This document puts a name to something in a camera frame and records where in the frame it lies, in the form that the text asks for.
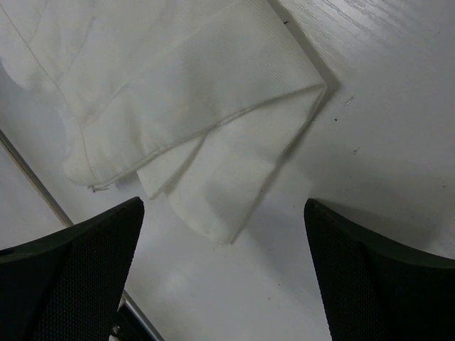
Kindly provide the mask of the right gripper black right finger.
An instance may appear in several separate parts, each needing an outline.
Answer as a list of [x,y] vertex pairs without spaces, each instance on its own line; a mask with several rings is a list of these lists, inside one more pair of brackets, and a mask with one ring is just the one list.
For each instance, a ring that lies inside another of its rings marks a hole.
[[309,199],[304,223],[332,340],[453,340],[454,260]]

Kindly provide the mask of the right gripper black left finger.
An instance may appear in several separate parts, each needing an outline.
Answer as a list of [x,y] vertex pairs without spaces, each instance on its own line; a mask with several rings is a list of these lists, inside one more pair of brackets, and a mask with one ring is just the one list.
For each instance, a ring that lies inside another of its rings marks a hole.
[[108,340],[143,219],[134,197],[1,250],[1,339]]

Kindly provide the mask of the white pleated skirt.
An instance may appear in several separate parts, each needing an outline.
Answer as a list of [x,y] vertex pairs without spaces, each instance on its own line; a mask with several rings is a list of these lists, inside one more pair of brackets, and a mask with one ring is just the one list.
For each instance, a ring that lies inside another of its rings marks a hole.
[[2,1],[1,64],[59,112],[72,182],[135,173],[219,244],[326,91],[267,1]]

